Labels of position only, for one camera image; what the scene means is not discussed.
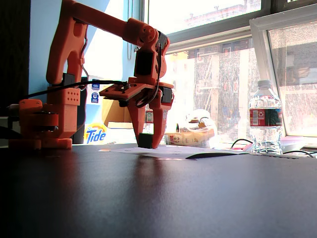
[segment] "paper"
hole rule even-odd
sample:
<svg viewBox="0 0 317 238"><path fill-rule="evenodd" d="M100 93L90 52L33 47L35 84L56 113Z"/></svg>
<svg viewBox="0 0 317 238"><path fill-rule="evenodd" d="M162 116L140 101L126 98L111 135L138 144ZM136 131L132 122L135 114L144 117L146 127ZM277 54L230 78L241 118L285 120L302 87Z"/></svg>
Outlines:
<svg viewBox="0 0 317 238"><path fill-rule="evenodd" d="M190 158L205 158L221 155L238 155L245 154L242 151L233 150L215 150L200 147L190 146L174 146L174 145L160 145L157 149L146 149L140 147L125 148L112 150L112 152L136 154L144 156L152 156L157 158L169 159L190 159Z"/></svg>

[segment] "orange robotic arm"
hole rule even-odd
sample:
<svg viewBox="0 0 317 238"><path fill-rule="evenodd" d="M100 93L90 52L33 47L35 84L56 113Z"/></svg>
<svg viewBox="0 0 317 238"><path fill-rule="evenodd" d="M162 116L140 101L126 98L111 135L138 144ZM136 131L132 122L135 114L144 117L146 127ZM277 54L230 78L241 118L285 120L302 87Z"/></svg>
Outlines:
<svg viewBox="0 0 317 238"><path fill-rule="evenodd" d="M63 0L56 33L51 45L47 81L51 88L67 84L62 80L64 64L73 83L81 81L84 63L84 39L93 25L141 47L137 51L134 76L128 83L112 85L100 92L108 99L128 107L139 146L156 148L164 135L166 115L173 101L172 85L159 82L166 73L165 53L169 39L148 24L130 18L127 22L77 3ZM20 101L22 140L11 140L10 147L71 148L70 137L77 130L77 106L80 89L65 88L48 93L47 104L40 100ZM142 134L145 105L154 112L154 135Z"/></svg>

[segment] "black cable cord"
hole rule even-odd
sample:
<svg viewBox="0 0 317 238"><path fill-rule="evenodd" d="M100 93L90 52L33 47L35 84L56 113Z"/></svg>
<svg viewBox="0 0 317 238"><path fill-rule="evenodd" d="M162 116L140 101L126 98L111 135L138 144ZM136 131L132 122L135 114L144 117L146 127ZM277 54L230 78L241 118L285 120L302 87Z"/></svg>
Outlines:
<svg viewBox="0 0 317 238"><path fill-rule="evenodd" d="M252 141L249 141L249 140L247 140L247 139L237 139L237 140L232 144L232 146L230 147L230 150L232 150L232 148L233 148L233 146L235 145L235 143L237 143L237 142L240 141L240 140L248 141L249 143L253 144Z"/></svg>
<svg viewBox="0 0 317 238"><path fill-rule="evenodd" d="M155 92L152 94L152 96L147 101L144 101L141 104L139 104L139 102L145 100L147 96L138 99L135 102L135 105L137 106L137 108L141 108L141 107L144 107L146 104L149 104L155 98L155 96L158 93L158 90L159 90L159 73L160 73L160 67L161 67L161 55L162 55L162 48L161 48L161 44L159 43L158 44L158 83L157 83L157 86L155 88Z"/></svg>
<svg viewBox="0 0 317 238"><path fill-rule="evenodd" d="M65 86L52 88L50 90L45 90L45 91L41 91L41 92L37 92L37 93L32 93L32 94L24 96L23 99L32 98L32 97L36 97L36 96L47 94L47 93L57 92L57 91L65 89L65 88L72 88L72 87L76 87L76 86L80 86L80 85L88 85L88 84L93 84L93 83L97 83L97 84L117 84L117 85L123 85L123 86L125 86L127 84L127 82L113 81L113 80L98 80L98 81L88 81L88 82L77 82L77 83L72 83L72 84L68 84L68 85L65 85Z"/></svg>
<svg viewBox="0 0 317 238"><path fill-rule="evenodd" d="M10 128L0 126L1 139L21 139L22 135Z"/></svg>
<svg viewBox="0 0 317 238"><path fill-rule="evenodd" d="M306 151L304 151L304 150L292 150L292 151L284 152L283 154L289 154L289 153L295 153L295 152L297 152L297 153L304 153L304 154L309 155L309 157L314 158L314 156L312 156L310 153L308 153L308 152L306 152Z"/></svg>

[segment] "water bottle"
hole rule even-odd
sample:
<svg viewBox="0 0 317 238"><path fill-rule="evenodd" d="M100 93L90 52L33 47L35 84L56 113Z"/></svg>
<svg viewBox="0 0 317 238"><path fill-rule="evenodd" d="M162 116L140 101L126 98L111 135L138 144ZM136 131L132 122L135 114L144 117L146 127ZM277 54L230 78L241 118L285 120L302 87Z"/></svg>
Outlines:
<svg viewBox="0 0 317 238"><path fill-rule="evenodd" d="M282 154L282 106L269 80L258 81L258 90L249 102L250 134L254 154Z"/></svg>

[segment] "black block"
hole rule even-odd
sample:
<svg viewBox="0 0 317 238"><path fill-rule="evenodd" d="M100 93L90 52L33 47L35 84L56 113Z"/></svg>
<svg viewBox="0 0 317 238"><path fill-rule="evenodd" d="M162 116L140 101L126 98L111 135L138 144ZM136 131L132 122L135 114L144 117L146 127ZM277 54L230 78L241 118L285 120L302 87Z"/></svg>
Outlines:
<svg viewBox="0 0 317 238"><path fill-rule="evenodd" d="M140 133L139 134L139 147L152 149L152 134Z"/></svg>

